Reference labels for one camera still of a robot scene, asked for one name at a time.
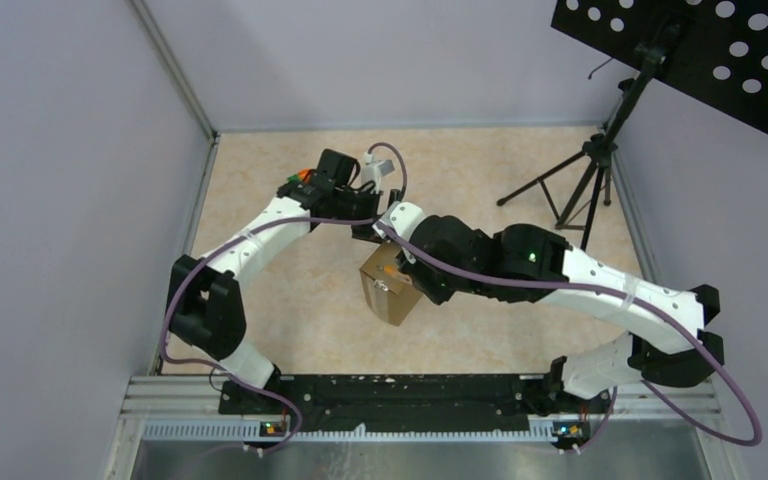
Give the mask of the brown cardboard express box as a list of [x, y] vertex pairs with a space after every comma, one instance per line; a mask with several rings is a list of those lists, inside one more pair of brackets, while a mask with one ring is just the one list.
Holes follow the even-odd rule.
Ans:
[[400, 271], [398, 276], [390, 276], [383, 271], [386, 265], [398, 268], [396, 257], [401, 252], [398, 245], [381, 244], [359, 268], [367, 306], [379, 320], [392, 326], [400, 326], [423, 297], [408, 276]]

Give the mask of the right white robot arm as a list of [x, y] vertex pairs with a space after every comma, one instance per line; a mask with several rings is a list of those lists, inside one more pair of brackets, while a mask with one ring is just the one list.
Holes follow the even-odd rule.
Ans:
[[720, 311], [719, 292], [709, 285], [677, 291], [641, 280], [532, 224], [488, 235], [432, 215], [410, 231], [383, 232], [402, 248], [399, 271], [437, 305], [462, 292], [565, 307], [623, 329], [607, 344], [552, 362], [546, 397], [560, 412], [640, 381], [690, 388], [724, 363], [723, 339], [705, 329]]

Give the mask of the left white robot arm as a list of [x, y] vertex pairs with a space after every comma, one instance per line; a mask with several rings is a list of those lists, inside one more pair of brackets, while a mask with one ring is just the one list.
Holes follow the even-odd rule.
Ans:
[[318, 164], [289, 176], [268, 205], [224, 244], [199, 258], [173, 264], [162, 337], [174, 336], [202, 353], [200, 363], [245, 383], [243, 401], [257, 413], [279, 404], [278, 369], [250, 341], [243, 294], [285, 248], [319, 225], [351, 228], [355, 239], [372, 240], [382, 183], [393, 171], [407, 172], [404, 158], [363, 160], [325, 149]]

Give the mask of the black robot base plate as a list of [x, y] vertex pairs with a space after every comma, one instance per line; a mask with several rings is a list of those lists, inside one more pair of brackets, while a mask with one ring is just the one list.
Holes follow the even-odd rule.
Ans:
[[222, 415], [302, 420], [303, 432], [519, 432], [554, 414], [602, 414], [610, 395], [581, 399], [526, 374], [282, 375], [263, 394], [222, 385]]

